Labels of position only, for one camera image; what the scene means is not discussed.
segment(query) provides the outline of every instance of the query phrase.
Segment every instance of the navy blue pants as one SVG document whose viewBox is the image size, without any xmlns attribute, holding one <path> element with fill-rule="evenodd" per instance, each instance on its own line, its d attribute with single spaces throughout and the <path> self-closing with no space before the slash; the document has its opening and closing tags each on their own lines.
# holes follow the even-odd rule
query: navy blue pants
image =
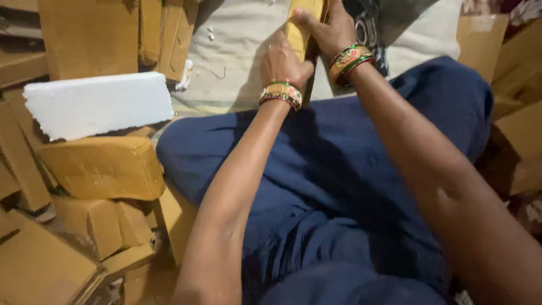
<svg viewBox="0 0 542 305">
<path fill-rule="evenodd" d="M 488 84 L 476 72 L 442 57 L 408 70 L 390 84 L 474 162 L 489 136 L 493 103 Z M 165 130 L 158 142 L 158 157 L 166 176 L 190 202 L 201 203 L 214 174 L 255 113 L 187 118 Z M 327 280 L 317 277 L 318 284 L 306 287 L 310 292 L 300 292 L 304 291 L 301 286 L 312 283 L 304 278 L 299 287 L 289 284 L 295 288 L 280 290 L 280 294 L 299 294 L 303 300 L 312 297 L 307 303 L 318 303 L 314 294 L 322 304 L 326 297 L 337 304 L 348 303 L 350 298 L 342 300 L 337 294 L 360 295 L 355 287 L 360 286 L 360 278 L 370 278 L 360 275 L 367 272 L 375 278 L 408 278 L 436 295 L 443 295 L 447 288 L 439 243 L 418 214 L 414 198 L 357 97 L 313 101 L 309 109 L 291 112 L 286 118 L 247 223 L 243 300 L 272 300 L 273 288 L 288 277 L 323 265 L 324 270 L 362 271 L 325 277 L 344 275 L 356 281 L 341 285 L 349 287 L 347 291 L 332 289 L 330 295 L 323 295 Z M 393 293 L 385 290 L 383 295 Z M 430 299 L 427 293 L 420 295 Z M 381 301 L 364 297 L 356 302 Z"/>
</svg>

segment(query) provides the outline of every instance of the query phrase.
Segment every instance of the white cloth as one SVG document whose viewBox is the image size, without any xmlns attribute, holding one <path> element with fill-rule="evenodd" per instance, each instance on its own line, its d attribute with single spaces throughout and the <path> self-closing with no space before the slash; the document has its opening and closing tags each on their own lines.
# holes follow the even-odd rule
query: white cloth
<svg viewBox="0 0 542 305">
<path fill-rule="evenodd" d="M 262 90 L 260 60 L 269 48 L 270 36 L 286 22 L 290 3 L 291 0 L 202 2 L 188 56 L 194 62 L 190 86 L 184 92 L 172 94 L 176 116 L 257 108 Z M 461 0 L 439 0 L 389 46 L 390 77 L 438 56 L 456 59 L 460 8 Z M 209 39 L 209 26 L 215 36 L 213 41 Z M 319 59 L 311 99 L 347 93 L 332 89 Z"/>
</svg>

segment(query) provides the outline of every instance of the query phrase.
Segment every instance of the styrofoam block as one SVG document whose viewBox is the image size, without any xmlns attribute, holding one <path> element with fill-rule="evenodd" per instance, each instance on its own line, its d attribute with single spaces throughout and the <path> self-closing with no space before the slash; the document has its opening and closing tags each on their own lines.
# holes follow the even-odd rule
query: styrofoam block
<svg viewBox="0 0 542 305">
<path fill-rule="evenodd" d="M 59 80 L 28 84 L 24 97 L 51 141 L 69 141 L 171 119 L 165 82 L 158 72 Z"/>
</svg>

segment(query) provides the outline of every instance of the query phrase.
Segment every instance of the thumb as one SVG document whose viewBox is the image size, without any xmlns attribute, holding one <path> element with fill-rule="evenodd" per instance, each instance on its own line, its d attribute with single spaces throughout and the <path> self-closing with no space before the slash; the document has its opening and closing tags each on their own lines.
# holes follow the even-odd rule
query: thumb
<svg viewBox="0 0 542 305">
<path fill-rule="evenodd" d="M 305 9 L 295 9 L 292 13 L 292 16 L 296 24 L 307 28 L 309 33 L 311 33 L 311 35 L 315 38 L 319 36 L 320 32 L 326 26 L 325 24 L 320 23 L 320 21 L 316 20 L 316 18 L 314 18 L 314 16 Z"/>
<path fill-rule="evenodd" d="M 310 60 L 305 60 L 301 64 L 301 79 L 306 82 L 314 72 L 314 65 Z"/>
</svg>

